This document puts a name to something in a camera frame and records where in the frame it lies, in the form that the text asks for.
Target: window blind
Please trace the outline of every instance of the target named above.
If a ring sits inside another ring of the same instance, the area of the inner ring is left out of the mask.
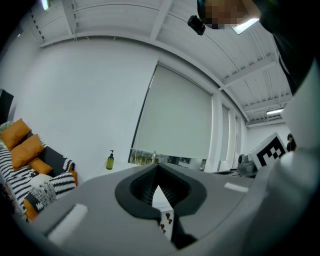
[[[207,159],[211,95],[181,75],[157,66],[145,100],[133,150]]]

